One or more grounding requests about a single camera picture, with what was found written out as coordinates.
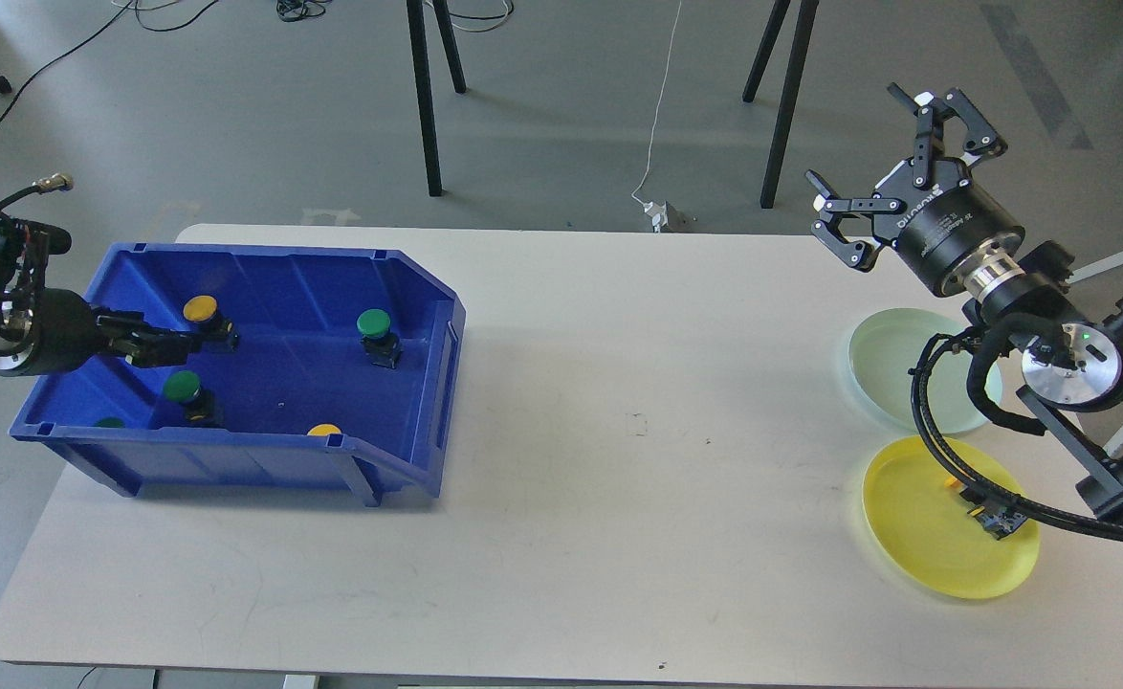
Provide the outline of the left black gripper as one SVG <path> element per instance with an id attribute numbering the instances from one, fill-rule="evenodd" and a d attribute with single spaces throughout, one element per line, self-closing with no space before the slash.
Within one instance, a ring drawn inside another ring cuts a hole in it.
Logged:
<path id="1" fill-rule="evenodd" d="M 6 378 L 69 373 L 97 353 L 124 359 L 138 369 L 185 365 L 199 350 L 232 350 L 232 322 L 171 330 L 150 325 L 141 311 L 94 305 L 66 290 L 42 294 L 35 311 L 33 343 L 18 353 L 0 356 Z M 107 347 L 103 347 L 103 336 Z"/>

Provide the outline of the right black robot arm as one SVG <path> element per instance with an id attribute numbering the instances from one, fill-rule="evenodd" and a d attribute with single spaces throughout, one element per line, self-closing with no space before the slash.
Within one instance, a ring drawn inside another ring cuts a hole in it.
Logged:
<path id="1" fill-rule="evenodd" d="M 1110 456 L 1072 426 L 1074 411 L 1123 401 L 1123 298 L 1115 314 L 1092 322 L 1068 298 L 1072 255 L 1054 241 L 1019 256 L 1024 227 L 974 183 L 973 166 L 1002 156 L 1006 141 L 964 92 L 891 97 L 915 118 L 912 156 L 868 197 L 841 197 L 816 171 L 812 235 L 856 272 L 870 272 L 891 248 L 938 298 L 968 294 L 959 333 L 930 337 L 911 369 L 910 406 L 930 454 L 973 502 L 973 516 L 994 538 L 1024 521 L 1123 544 L 1123 454 Z M 956 453 L 938 430 L 929 384 L 944 353 L 967 350 L 965 393 L 995 426 L 1052 434 L 1086 468 L 1077 484 L 1089 516 L 1028 499 Z"/>

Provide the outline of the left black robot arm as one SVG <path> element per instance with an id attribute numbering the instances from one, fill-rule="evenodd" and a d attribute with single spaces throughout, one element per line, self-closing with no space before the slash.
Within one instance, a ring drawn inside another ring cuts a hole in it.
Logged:
<path id="1" fill-rule="evenodd" d="M 138 369 L 184 365 L 191 353 L 235 350 L 241 336 L 214 298 L 198 296 L 183 309 L 189 330 L 154 327 L 139 311 L 91 304 L 80 294 L 46 286 L 51 256 L 72 248 L 54 224 L 7 213 L 34 193 L 71 190 L 72 176 L 55 173 L 0 200 L 0 376 L 75 371 L 95 356 L 124 359 Z"/>

